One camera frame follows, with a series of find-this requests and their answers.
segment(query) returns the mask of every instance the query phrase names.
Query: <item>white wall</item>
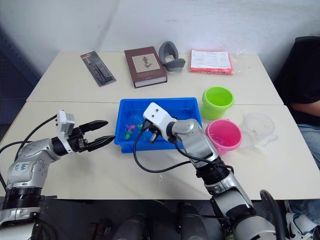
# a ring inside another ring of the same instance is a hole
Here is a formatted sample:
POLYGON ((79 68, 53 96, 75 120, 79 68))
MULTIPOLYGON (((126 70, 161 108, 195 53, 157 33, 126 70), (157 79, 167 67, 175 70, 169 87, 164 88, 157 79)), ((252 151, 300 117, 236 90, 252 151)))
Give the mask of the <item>white wall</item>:
POLYGON ((0 0, 0 27, 40 74, 60 50, 158 48, 171 40, 181 53, 258 54, 274 78, 295 37, 320 33, 320 1, 0 0))

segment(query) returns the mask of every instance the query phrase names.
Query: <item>jeans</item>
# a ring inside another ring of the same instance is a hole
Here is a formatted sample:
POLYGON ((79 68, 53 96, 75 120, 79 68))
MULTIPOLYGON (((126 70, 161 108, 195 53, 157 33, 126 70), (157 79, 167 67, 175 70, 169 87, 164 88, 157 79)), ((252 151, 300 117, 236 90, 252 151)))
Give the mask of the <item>jeans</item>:
MULTIPOLYGON (((320 170, 320 126, 298 124, 298 127, 320 170)), ((290 200, 289 202, 295 213, 305 214, 312 222, 320 225, 320 199, 290 200)))

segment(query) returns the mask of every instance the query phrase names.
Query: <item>clear plastic container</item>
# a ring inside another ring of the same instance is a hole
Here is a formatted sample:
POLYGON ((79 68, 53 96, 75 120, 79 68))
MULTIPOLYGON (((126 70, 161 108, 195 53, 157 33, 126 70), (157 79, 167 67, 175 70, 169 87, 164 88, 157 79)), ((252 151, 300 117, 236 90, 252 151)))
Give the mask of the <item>clear plastic container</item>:
POLYGON ((250 148, 255 145, 265 147, 268 143, 278 139, 274 133, 274 122, 270 117, 259 112, 245 115, 239 128, 242 131, 240 148, 250 148))

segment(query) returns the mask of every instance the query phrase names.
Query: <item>brown book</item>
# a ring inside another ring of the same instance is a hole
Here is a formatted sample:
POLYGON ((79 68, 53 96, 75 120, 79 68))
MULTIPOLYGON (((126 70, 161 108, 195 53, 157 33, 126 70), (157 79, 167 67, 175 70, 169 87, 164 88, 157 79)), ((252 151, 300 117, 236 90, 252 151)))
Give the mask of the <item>brown book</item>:
POLYGON ((125 50, 124 54, 135 88, 167 82, 165 67, 153 46, 125 50))

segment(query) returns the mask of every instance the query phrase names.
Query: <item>green bucket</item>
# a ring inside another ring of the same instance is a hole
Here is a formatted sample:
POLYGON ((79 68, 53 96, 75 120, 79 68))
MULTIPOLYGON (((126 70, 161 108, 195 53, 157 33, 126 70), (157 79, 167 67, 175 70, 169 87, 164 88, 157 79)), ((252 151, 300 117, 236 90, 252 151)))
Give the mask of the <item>green bucket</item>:
POLYGON ((202 115, 206 119, 216 120, 234 104, 234 95, 226 88, 213 86, 202 95, 202 115))

